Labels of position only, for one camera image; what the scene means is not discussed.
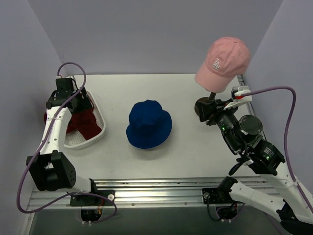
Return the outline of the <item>pink baseball cap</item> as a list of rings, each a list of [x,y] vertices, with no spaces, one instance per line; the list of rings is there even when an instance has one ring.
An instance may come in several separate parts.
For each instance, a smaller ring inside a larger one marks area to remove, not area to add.
[[[244,74],[250,63],[250,50],[235,37],[222,37],[209,48],[195,75],[195,82],[209,92],[222,93],[237,75]]]

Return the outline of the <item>blue bucket hat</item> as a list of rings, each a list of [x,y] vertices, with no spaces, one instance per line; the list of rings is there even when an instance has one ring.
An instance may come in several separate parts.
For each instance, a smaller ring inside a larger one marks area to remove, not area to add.
[[[172,118],[156,100],[136,103],[129,114],[126,136],[139,149],[150,149],[164,143],[172,131]]]

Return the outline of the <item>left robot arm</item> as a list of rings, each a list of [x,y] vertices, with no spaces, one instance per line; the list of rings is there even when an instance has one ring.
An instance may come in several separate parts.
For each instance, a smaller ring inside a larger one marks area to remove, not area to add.
[[[86,89],[78,89],[72,77],[56,78],[54,90],[46,103],[45,130],[43,139],[34,157],[26,160],[30,173],[39,191],[69,190],[82,192],[81,200],[94,205],[99,198],[92,189],[92,180],[77,175],[74,165],[65,156],[66,146],[74,147],[67,135],[79,133],[90,144],[101,132],[94,115],[94,104]]]

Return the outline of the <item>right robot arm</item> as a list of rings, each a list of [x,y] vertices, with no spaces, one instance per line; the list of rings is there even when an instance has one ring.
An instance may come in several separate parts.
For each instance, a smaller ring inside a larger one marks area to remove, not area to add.
[[[292,181],[283,154],[262,136],[261,121],[253,115],[240,119],[234,116],[237,108],[226,108],[229,101],[200,98],[195,112],[201,122],[217,125],[221,135],[234,155],[239,155],[217,187],[217,196],[223,202],[248,204],[275,218],[292,235],[313,233],[313,213]],[[245,165],[263,177],[279,193],[271,196],[250,188],[232,177],[239,167]]]

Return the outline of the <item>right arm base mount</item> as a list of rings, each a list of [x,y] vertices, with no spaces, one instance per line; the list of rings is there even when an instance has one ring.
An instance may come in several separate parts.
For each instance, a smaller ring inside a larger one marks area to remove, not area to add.
[[[202,200],[206,205],[209,218],[214,222],[231,223],[241,213],[245,203],[231,198],[231,187],[238,180],[225,177],[216,188],[203,188]]]

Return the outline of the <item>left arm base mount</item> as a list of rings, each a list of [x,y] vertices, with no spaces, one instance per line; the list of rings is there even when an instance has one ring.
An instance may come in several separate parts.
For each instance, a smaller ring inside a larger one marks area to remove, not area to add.
[[[117,214],[117,206],[114,202],[115,191],[100,190],[93,195],[72,195],[70,198],[69,205],[71,207],[78,207],[79,215],[78,218],[82,220],[83,224],[94,224],[103,222],[110,218],[113,218]],[[105,215],[104,209],[112,206],[114,211]]]

